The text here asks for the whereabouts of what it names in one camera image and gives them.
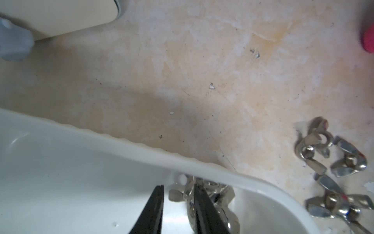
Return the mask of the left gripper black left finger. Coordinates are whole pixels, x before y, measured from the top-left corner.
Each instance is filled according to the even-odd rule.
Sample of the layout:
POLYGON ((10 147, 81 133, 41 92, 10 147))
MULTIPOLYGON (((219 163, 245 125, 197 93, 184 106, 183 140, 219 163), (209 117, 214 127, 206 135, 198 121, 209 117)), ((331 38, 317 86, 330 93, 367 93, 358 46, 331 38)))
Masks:
POLYGON ((129 234, 162 232, 164 197, 164 185, 157 185, 129 234))

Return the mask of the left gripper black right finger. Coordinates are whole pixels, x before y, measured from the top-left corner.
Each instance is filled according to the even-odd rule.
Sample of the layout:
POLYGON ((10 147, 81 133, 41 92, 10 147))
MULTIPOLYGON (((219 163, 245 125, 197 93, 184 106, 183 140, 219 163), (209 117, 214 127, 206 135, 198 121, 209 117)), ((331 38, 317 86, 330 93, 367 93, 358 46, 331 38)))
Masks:
POLYGON ((205 189, 194 185, 194 204, 197 234, 229 234, 205 189))

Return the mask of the silver wing nut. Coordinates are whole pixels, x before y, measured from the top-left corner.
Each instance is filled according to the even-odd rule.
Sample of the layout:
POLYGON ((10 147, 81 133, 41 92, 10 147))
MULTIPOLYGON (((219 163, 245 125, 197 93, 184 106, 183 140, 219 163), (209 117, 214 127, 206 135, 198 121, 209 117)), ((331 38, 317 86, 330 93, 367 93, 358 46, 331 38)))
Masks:
POLYGON ((317 175, 315 180, 324 189, 324 195, 306 200, 306 209, 312 217, 322 219, 338 218, 336 216, 338 209, 345 206, 355 206, 360 210, 374 209, 374 203, 369 196, 348 195, 327 175, 317 175))
POLYGON ((334 136, 328 131, 329 122, 323 117, 314 118, 309 126, 308 133, 313 133, 318 138, 318 143, 314 145, 315 150, 324 158, 330 158, 330 148, 334 143, 334 136))
POLYGON ((355 206, 345 206, 339 208, 336 216, 341 218, 354 234, 371 234, 363 225, 359 223, 361 210, 355 206))
POLYGON ((324 175, 327 168, 314 159, 316 146, 319 143, 321 143, 321 137, 318 134, 311 133, 299 141, 295 147, 295 154, 317 174, 324 175))
POLYGON ((353 144, 337 137, 335 145, 343 151, 343 158, 331 166, 331 171, 336 177, 347 177, 362 172, 367 168, 367 158, 353 144))

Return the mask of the white storage tray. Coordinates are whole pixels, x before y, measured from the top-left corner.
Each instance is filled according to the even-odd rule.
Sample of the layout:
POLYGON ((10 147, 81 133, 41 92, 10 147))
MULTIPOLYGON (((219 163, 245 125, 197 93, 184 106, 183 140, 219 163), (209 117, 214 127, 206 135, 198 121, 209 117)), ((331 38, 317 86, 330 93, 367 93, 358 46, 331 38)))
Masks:
POLYGON ((242 234, 317 234, 278 187, 179 154, 47 119, 1 110, 1 233, 127 234, 155 186, 188 176, 233 188, 242 234))

